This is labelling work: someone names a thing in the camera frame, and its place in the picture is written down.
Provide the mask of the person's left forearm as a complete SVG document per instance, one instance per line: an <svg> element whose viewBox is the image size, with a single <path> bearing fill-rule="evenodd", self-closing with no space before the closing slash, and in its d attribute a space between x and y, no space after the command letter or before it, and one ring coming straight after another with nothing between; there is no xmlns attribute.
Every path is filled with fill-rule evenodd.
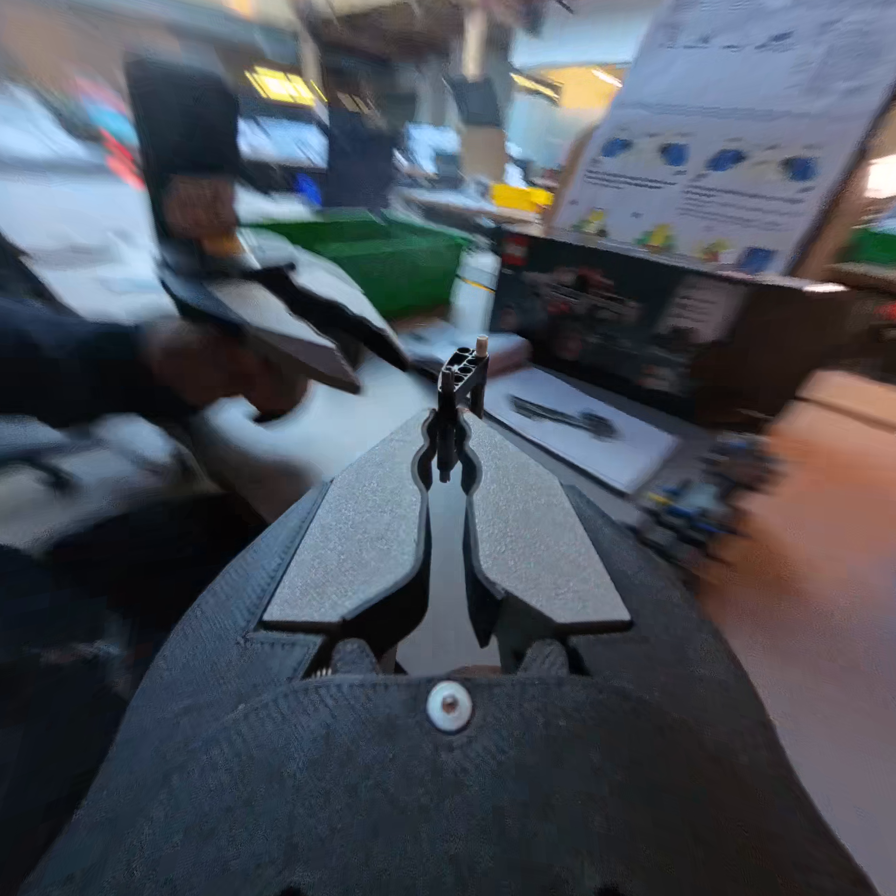
<svg viewBox="0 0 896 896"><path fill-rule="evenodd" d="M2 299L1 414L65 428L145 414L159 396L140 330Z"/></svg>

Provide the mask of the printed instruction poster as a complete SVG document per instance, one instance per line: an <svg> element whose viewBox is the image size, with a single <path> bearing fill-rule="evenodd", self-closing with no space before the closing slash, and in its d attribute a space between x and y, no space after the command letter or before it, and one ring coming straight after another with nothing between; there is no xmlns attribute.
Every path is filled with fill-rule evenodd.
<svg viewBox="0 0 896 896"><path fill-rule="evenodd" d="M666 2L551 225L790 274L894 78L893 1Z"/></svg>

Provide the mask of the white bottle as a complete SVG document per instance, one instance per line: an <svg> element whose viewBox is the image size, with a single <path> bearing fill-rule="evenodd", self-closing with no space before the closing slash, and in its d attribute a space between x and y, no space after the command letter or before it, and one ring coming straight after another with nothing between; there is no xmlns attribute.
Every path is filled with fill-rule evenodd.
<svg viewBox="0 0 896 896"><path fill-rule="evenodd" d="M462 255L448 313L455 330L469 337L488 332L500 270L500 256L494 252L471 249Z"/></svg>

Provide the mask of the small black lego piece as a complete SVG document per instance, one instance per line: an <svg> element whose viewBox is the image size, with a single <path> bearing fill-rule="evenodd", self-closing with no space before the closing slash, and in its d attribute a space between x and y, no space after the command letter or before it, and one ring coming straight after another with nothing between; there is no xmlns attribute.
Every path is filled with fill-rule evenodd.
<svg viewBox="0 0 896 896"><path fill-rule="evenodd" d="M462 411L483 419L489 367L489 338L476 336L472 348L459 347L442 365L434 413L435 460L439 481L451 480L461 449Z"/></svg>

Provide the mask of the green plastic bin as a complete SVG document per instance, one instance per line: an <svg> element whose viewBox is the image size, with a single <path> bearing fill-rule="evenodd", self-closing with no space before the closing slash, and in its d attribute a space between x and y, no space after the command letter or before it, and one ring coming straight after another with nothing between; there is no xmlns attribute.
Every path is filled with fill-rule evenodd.
<svg viewBox="0 0 896 896"><path fill-rule="evenodd" d="M388 321L446 308L471 235L384 211L322 210L248 223L337 265Z"/></svg>

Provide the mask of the yellow box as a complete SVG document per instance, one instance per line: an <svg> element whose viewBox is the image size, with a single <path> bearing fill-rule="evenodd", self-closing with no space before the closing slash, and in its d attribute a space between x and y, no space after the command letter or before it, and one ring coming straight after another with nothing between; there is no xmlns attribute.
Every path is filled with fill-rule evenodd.
<svg viewBox="0 0 896 896"><path fill-rule="evenodd" d="M549 210L554 195L549 190L535 186L514 186L494 183L490 186L489 198L499 209L515 210L527 214L542 214Z"/></svg>

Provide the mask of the white instruction booklet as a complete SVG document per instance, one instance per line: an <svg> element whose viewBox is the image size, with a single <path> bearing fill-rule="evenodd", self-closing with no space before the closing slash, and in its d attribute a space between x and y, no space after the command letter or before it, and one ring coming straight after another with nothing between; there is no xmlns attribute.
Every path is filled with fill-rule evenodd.
<svg viewBox="0 0 896 896"><path fill-rule="evenodd" d="M636 492L680 439L534 366L488 386L487 416L606 487Z"/></svg>

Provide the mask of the black lego set box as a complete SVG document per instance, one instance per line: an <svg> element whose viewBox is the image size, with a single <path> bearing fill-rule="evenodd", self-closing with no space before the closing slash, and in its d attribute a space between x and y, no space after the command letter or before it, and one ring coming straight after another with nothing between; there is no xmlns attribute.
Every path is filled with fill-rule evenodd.
<svg viewBox="0 0 896 896"><path fill-rule="evenodd" d="M690 268L501 228L493 330L536 365L703 427L775 417L835 361L857 309L839 284Z"/></svg>

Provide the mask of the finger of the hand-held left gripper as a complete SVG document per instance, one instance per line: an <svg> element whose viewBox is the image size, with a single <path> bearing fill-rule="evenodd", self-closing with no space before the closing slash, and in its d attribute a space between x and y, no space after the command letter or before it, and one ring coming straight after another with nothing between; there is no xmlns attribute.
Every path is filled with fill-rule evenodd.
<svg viewBox="0 0 896 896"><path fill-rule="evenodd" d="M249 343L283 372L358 394L361 383L337 344L294 315L269 289L250 280L208 285L213 309L225 310Z"/></svg>
<svg viewBox="0 0 896 896"><path fill-rule="evenodd" d="M252 278L294 316L334 342L356 342L395 369L409 369L395 331L338 265L274 231L246 231L245 255Z"/></svg>

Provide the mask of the person's left hand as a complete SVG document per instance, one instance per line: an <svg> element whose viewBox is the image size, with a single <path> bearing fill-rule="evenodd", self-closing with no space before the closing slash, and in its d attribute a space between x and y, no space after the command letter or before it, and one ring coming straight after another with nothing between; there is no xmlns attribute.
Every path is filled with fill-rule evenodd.
<svg viewBox="0 0 896 896"><path fill-rule="evenodd" d="M167 320L143 328L142 355L154 380L193 409L245 399L259 420L277 420L307 397L309 380L214 327Z"/></svg>

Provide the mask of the pile of loose lego pieces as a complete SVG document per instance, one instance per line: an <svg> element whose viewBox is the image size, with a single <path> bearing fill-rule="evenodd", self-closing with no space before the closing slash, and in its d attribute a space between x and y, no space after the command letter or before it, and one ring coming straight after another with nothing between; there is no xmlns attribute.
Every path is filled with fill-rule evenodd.
<svg viewBox="0 0 896 896"><path fill-rule="evenodd" d="M769 487L780 464L766 435L723 432L700 457L693 476L644 496L630 531L681 574L696 574L703 562L727 566L721 548L744 537L740 500Z"/></svg>

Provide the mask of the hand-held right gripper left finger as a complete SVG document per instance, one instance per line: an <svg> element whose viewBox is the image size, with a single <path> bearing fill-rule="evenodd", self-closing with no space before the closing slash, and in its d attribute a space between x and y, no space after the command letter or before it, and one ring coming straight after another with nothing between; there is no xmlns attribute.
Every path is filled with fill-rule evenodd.
<svg viewBox="0 0 896 896"><path fill-rule="evenodd" d="M264 629L358 638L383 655L427 611L434 411L333 478L263 612Z"/></svg>

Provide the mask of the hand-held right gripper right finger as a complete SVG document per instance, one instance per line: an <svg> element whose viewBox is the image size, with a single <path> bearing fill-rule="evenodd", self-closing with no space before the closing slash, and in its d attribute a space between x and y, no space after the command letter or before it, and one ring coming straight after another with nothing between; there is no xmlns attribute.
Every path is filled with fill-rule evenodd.
<svg viewBox="0 0 896 896"><path fill-rule="evenodd" d="M463 560L480 646L623 632L632 617L563 484L463 411Z"/></svg>

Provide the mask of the dark clothing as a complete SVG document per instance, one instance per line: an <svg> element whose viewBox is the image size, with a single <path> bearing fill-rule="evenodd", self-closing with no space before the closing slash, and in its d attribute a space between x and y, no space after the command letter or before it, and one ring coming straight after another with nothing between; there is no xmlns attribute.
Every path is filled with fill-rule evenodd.
<svg viewBox="0 0 896 896"><path fill-rule="evenodd" d="M92 521L38 554L2 545L2 894L90 788L170 632L267 527L229 494Z"/></svg>

